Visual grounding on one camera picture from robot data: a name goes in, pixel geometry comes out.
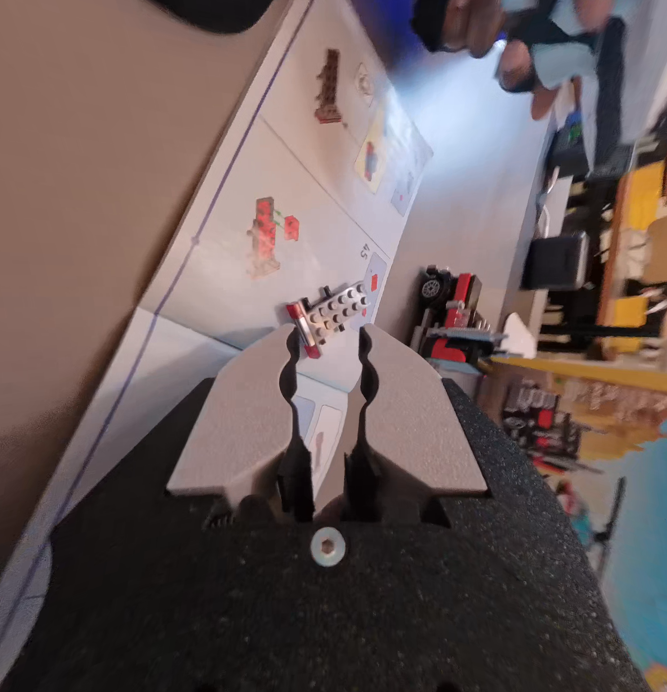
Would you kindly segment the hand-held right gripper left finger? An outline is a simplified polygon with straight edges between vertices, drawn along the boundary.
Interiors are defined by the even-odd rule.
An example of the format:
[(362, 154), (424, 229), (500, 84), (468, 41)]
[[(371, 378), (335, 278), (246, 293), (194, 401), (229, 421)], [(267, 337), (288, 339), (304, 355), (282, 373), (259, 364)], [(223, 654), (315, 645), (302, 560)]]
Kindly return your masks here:
[(212, 499), (207, 522), (253, 513), (266, 522), (311, 522), (311, 453), (300, 432), (300, 335), (279, 327), (218, 373), (166, 489)]

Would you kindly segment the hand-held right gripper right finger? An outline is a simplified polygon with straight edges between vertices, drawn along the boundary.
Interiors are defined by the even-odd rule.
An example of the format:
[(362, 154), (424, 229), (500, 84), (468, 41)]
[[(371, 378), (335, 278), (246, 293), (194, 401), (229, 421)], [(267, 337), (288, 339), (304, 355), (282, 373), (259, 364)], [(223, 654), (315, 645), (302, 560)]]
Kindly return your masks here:
[(488, 497), (488, 484), (442, 377), (374, 324), (359, 333), (355, 446), (345, 459), (345, 520), (419, 521), (446, 497)]

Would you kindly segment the grey red lego assembly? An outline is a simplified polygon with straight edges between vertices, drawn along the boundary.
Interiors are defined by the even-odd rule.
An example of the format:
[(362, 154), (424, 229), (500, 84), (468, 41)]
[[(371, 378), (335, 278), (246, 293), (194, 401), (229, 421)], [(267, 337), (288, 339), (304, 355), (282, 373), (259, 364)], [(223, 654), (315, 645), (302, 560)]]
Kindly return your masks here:
[(379, 274), (373, 273), (369, 279), (356, 281), (336, 293), (325, 286), (315, 302), (302, 298), (286, 305), (309, 359), (321, 358), (324, 346), (337, 335), (359, 330), (371, 321), (379, 282)]

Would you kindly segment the lego set box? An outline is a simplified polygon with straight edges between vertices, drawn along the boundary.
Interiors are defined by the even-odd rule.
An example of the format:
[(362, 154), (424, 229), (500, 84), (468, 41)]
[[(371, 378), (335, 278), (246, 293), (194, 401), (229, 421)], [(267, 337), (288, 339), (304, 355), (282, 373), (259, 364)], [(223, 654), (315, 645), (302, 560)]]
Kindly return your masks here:
[(667, 691), (667, 375), (495, 363), (484, 411), (569, 517), (613, 622), (653, 691)]

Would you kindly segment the black red lego truck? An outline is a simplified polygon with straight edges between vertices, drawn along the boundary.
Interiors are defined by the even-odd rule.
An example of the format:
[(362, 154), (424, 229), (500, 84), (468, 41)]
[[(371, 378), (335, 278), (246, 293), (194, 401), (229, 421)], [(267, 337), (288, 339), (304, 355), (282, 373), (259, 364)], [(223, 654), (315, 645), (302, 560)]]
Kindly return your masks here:
[(442, 378), (483, 376), (494, 357), (536, 358), (537, 340), (518, 314), (496, 329), (480, 314), (481, 289), (471, 272), (430, 265), (421, 273), (419, 317), (409, 347)]

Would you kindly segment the open lego instruction booklet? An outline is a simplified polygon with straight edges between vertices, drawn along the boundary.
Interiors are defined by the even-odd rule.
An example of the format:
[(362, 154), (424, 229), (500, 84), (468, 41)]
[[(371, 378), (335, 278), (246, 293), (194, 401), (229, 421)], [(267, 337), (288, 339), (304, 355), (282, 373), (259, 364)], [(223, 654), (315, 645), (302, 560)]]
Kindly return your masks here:
[(52, 528), (198, 383), (325, 286), (369, 306), (297, 365), (320, 490), (378, 301), (432, 158), (349, 1), (294, 1), (0, 578), (0, 636), (32, 621)]

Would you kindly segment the person's left hand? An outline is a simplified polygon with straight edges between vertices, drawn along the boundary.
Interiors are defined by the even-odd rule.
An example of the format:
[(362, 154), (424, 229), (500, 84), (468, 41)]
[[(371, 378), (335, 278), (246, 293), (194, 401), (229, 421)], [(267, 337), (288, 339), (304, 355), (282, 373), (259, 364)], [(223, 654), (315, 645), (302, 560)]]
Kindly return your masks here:
[[(441, 30), (442, 47), (452, 52), (467, 50), (475, 59), (484, 57), (505, 28), (506, 19), (500, 1), (449, 1)], [(508, 93), (516, 93), (519, 86), (530, 86), (530, 115), (535, 121), (549, 114), (560, 91), (542, 85), (530, 51), (519, 39), (507, 41), (496, 76)]]

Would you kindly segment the small blue black device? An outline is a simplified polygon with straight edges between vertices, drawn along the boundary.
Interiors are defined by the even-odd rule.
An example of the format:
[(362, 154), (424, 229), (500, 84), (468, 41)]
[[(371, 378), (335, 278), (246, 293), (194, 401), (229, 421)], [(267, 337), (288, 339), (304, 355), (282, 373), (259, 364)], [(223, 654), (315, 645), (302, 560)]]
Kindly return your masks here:
[(584, 178), (588, 174), (588, 161), (579, 109), (571, 112), (564, 125), (554, 135), (548, 152), (547, 170), (559, 169), (559, 177)]

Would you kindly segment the dark grey speaker box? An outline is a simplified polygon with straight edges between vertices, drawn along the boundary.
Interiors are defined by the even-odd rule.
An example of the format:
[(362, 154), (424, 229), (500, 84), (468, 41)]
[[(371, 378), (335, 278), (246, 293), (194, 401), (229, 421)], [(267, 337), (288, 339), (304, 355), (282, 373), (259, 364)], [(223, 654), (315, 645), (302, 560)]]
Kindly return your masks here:
[(585, 232), (532, 240), (521, 277), (521, 289), (580, 289), (587, 276), (588, 250), (589, 237)]

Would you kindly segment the black quilted wrist pad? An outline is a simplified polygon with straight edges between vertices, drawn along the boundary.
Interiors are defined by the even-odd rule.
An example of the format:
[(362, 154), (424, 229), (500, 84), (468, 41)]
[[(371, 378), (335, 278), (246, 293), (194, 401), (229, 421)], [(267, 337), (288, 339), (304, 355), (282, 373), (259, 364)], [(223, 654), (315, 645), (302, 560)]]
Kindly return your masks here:
[(219, 35), (243, 33), (267, 12), (272, 1), (150, 1), (174, 19)]

